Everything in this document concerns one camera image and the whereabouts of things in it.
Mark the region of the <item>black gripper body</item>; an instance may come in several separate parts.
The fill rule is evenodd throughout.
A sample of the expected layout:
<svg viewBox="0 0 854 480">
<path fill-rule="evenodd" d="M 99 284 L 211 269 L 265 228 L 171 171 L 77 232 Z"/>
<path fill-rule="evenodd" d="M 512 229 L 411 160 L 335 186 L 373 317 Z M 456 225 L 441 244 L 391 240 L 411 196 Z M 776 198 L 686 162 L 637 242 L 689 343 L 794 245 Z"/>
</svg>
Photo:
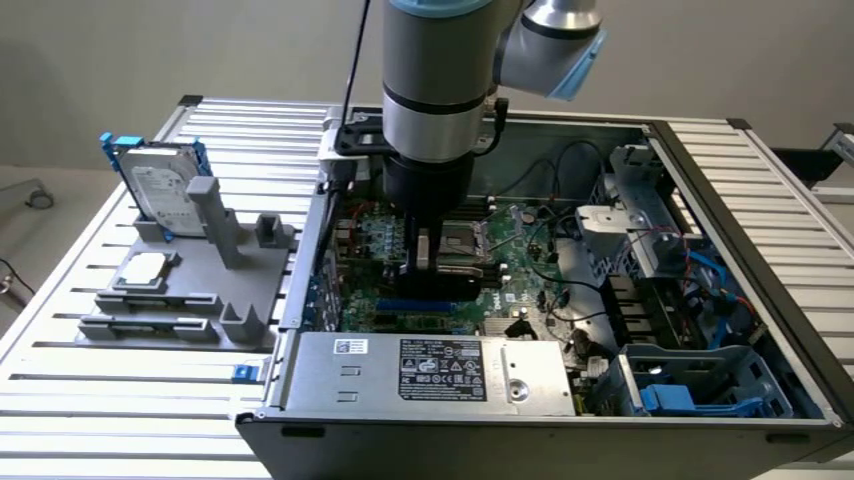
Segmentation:
<svg viewBox="0 0 854 480">
<path fill-rule="evenodd" d="M 462 204 L 474 171 L 474 154 L 441 163 L 394 154 L 383 160 L 383 191 L 415 228 L 429 228 Z"/>
</svg>

